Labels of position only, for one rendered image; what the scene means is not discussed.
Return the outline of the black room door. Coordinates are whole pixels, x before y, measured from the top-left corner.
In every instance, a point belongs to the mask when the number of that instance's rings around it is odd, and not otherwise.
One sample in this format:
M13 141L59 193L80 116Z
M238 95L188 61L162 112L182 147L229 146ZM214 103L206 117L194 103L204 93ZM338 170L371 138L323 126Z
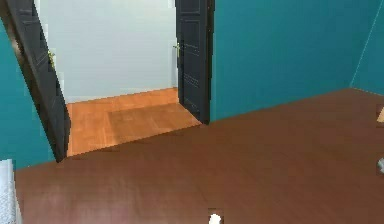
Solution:
M175 0L179 103L199 122L210 122L214 0Z
M34 0L0 0L0 17L54 158L67 157L71 120Z

